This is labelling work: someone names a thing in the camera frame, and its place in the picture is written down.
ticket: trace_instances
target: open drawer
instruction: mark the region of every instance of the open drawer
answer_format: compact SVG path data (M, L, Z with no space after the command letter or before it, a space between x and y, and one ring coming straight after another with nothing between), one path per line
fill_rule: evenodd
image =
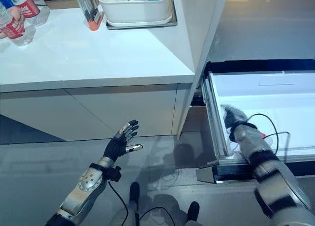
M237 143L229 140L223 121L223 104L239 108L250 117L262 113L274 122L279 134L277 156L286 162L296 176L315 174L315 73L257 72L205 74L201 81L206 104L209 148L216 159L197 170L197 179L206 182L245 180L252 178L251 167L240 154ZM250 120L265 135L275 133L270 121L263 116ZM276 151L276 136L266 142Z

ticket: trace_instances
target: red bottle label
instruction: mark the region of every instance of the red bottle label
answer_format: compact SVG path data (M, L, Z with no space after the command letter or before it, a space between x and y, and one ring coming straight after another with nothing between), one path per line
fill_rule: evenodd
M40 11L33 0L12 0L26 18L36 16Z
M10 39L18 38L19 36L23 35L25 31L23 24L16 21L13 17L10 23L5 25L3 28L0 28L1 31L6 34L7 37Z

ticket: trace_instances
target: cabinet door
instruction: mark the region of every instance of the cabinet door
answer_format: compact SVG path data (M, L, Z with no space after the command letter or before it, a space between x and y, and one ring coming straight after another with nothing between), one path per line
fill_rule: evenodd
M0 114L67 141L114 134L65 90L0 93Z
M176 84L67 91L114 132L126 122L137 119L139 136L172 133Z

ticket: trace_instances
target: plastic water bottle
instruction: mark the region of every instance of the plastic water bottle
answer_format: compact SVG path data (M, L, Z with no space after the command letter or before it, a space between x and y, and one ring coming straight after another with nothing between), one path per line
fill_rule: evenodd
M39 9L33 0L12 0L20 8L23 16L35 27L46 23L50 10L47 7Z
M29 44L36 31L32 25L24 28L23 24L16 21L2 3L0 3L0 30L17 46Z

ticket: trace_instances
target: black shoe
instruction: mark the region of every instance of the black shoe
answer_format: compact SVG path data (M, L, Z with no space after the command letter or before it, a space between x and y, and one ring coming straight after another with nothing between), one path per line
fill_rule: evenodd
M190 204L190 207L187 212L187 222L188 221L197 221L199 215L199 204L196 201L193 201Z
M139 196L140 196L140 186L137 182L134 182L130 186L129 201L136 202L137 210L138 210Z

